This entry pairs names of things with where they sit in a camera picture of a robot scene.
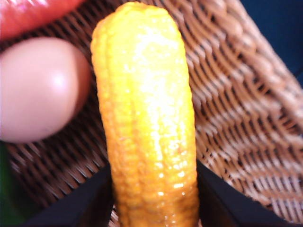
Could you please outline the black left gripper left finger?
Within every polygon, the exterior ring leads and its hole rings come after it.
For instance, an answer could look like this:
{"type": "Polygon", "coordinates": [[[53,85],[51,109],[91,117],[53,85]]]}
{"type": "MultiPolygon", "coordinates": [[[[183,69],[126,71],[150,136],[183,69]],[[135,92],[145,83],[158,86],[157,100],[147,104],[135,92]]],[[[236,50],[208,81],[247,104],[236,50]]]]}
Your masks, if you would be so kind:
{"type": "Polygon", "coordinates": [[[107,227],[114,204],[110,166],[67,197],[29,219],[23,227],[107,227]]]}

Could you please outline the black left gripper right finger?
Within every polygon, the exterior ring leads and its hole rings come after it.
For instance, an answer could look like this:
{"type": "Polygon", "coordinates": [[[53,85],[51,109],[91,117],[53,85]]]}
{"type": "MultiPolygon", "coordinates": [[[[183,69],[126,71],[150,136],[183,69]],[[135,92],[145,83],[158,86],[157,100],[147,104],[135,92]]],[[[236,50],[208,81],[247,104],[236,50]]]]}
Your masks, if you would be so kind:
{"type": "Polygon", "coordinates": [[[297,227],[233,189],[197,162],[199,216],[204,227],[297,227]]]}

